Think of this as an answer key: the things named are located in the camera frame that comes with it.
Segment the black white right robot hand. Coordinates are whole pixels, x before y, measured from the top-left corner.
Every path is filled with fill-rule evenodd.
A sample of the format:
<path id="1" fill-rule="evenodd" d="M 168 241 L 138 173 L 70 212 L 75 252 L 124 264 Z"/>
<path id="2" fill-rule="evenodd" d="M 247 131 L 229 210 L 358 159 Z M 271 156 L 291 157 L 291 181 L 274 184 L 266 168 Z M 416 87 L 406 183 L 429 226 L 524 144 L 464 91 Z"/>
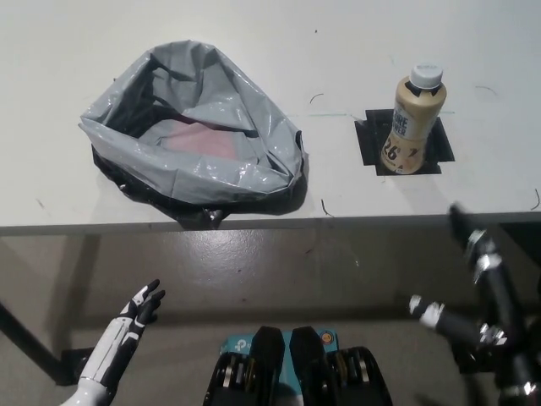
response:
<path id="1" fill-rule="evenodd" d="M 410 316 L 452 343 L 486 348 L 502 359 L 523 357 L 536 365 L 522 305 L 498 245 L 460 205 L 451 205 L 448 216 L 478 292 L 481 320 L 470 321 L 419 295 L 409 299 Z"/>

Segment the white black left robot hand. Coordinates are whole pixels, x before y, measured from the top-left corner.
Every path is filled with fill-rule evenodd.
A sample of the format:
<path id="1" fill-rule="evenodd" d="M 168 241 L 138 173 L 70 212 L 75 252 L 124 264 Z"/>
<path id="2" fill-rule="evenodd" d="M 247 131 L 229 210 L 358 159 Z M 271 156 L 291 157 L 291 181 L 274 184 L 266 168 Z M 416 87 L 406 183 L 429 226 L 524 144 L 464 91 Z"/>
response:
<path id="1" fill-rule="evenodd" d="M 146 327 L 157 320 L 156 311 L 166 294 L 157 291 L 159 286 L 159 279 L 145 285 L 111 320 L 88 358 L 81 379 L 95 381 L 110 392 L 117 389 Z"/>

